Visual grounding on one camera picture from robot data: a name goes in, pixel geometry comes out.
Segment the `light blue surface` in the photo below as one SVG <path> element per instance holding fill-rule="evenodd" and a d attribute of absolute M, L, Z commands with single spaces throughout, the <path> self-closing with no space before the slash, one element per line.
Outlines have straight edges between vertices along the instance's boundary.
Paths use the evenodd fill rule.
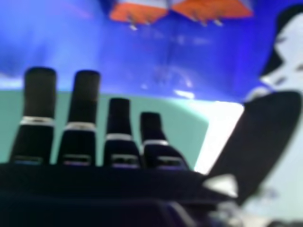
<path fill-rule="evenodd" d="M 276 16 L 302 0 L 256 0 L 253 18 L 207 28 L 171 12 L 134 32 L 110 21 L 97 0 L 0 1 L 0 89 L 21 89 L 23 72 L 48 66 L 60 90 L 81 69 L 102 73 L 101 91 L 241 101 L 259 84 Z"/>

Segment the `glossy blue surface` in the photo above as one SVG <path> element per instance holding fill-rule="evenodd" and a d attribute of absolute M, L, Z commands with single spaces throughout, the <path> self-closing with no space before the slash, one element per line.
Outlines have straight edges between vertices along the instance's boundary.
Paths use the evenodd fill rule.
<path fill-rule="evenodd" d="M 97 0 L 0 1 L 0 89 L 21 89 L 23 72 L 48 66 L 71 90 L 77 70 L 102 73 L 101 91 L 241 101 L 259 85 L 275 19 L 302 0 L 256 0 L 253 18 L 199 24 L 171 12 L 134 32 L 110 21 Z"/>

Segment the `orange and white object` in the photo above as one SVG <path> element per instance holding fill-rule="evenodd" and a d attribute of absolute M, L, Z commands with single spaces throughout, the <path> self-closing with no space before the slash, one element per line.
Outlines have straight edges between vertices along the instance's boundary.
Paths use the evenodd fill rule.
<path fill-rule="evenodd" d="M 167 15 L 167 0 L 118 0 L 110 18 L 135 24 L 151 24 Z"/>
<path fill-rule="evenodd" d="M 221 18 L 252 16 L 249 0 L 173 0 L 171 8 L 204 26 L 208 21 L 221 26 Z"/>

